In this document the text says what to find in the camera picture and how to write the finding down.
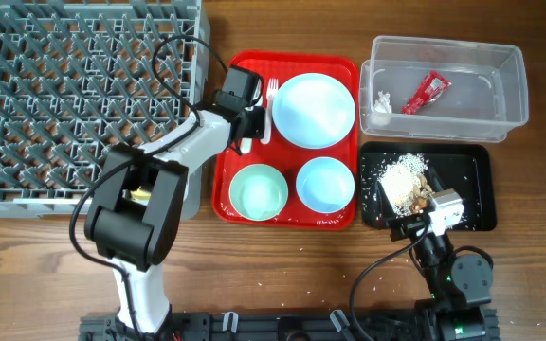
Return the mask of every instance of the tabletop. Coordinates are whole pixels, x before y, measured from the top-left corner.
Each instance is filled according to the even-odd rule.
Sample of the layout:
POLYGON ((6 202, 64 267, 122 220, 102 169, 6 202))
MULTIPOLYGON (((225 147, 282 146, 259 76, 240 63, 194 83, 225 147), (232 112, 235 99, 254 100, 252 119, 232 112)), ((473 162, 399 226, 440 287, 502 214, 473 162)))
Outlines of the tabletop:
MULTIPOLYGON (((491 307, 504 340, 546 340, 546 2, 206 1, 211 42, 225 61, 246 49, 370 58, 378 35, 516 45, 523 52, 530 120, 490 152, 499 223, 491 232, 452 232, 455 246, 493 256, 491 307)), ((210 83, 223 75, 214 64, 210 83)), ((360 137, 360 142, 384 140, 360 137)), ((227 224, 210 205, 206 167, 199 213, 182 222, 164 262, 175 312, 219 314, 329 311, 348 306, 356 276, 404 246, 359 214, 341 232, 227 224)), ((68 217, 0 220, 0 340, 74 340, 80 317, 119 305, 111 271, 79 256, 68 217)), ((78 232, 84 247, 94 247, 78 232)), ((376 269, 358 306, 410 308, 428 288, 406 257, 376 269)))

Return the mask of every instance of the red snack wrapper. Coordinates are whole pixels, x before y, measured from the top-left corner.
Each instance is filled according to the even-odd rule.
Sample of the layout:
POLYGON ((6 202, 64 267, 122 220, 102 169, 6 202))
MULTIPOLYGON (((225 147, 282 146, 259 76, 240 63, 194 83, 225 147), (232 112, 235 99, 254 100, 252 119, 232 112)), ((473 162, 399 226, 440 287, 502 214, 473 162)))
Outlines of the red snack wrapper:
POLYGON ((436 100, 451 85, 437 71, 431 71, 418 86, 416 94, 402 108, 402 113, 414 115, 423 105, 436 100))

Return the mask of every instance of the mint green plate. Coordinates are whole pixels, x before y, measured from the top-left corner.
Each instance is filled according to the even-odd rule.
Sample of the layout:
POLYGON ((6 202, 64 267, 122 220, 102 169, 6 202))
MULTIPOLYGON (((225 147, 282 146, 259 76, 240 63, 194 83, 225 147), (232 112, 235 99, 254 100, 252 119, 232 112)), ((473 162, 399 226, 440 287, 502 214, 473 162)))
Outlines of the mint green plate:
POLYGON ((280 214, 288 201, 288 184, 273 167, 250 165, 235 174, 228 197, 242 217, 261 222, 280 214))

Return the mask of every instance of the light blue plate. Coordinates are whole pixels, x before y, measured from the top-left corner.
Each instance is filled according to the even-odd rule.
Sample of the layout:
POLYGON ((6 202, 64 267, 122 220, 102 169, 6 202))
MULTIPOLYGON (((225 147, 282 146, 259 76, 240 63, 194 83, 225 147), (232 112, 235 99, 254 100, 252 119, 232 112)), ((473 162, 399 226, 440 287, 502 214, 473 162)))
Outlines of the light blue plate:
POLYGON ((300 200, 318 213, 337 212, 351 202, 355 180, 342 162, 318 157, 302 166, 296 179, 300 200))
POLYGON ((308 149, 337 144, 355 123, 355 102, 334 78, 302 74, 282 85, 273 101, 273 121, 291 143, 308 149))
POLYGON ((288 184, 271 166, 247 166, 235 174, 228 192, 231 205, 244 218, 260 222, 278 215, 288 200, 288 184))

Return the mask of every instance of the gray dish rack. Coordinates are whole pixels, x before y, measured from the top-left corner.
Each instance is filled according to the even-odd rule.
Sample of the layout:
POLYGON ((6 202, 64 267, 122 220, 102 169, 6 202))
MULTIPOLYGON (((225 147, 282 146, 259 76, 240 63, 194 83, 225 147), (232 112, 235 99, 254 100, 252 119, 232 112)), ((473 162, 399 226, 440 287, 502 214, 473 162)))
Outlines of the gray dish rack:
MULTIPOLYGON (((182 123, 188 108, 150 68, 158 37, 179 32, 209 41, 201 0, 0 0, 0 218, 70 213, 112 145, 153 141, 182 123)), ((157 66, 196 102, 208 62, 203 46, 178 40, 157 66)), ((183 219, 198 211, 200 191, 201 170, 183 219)))

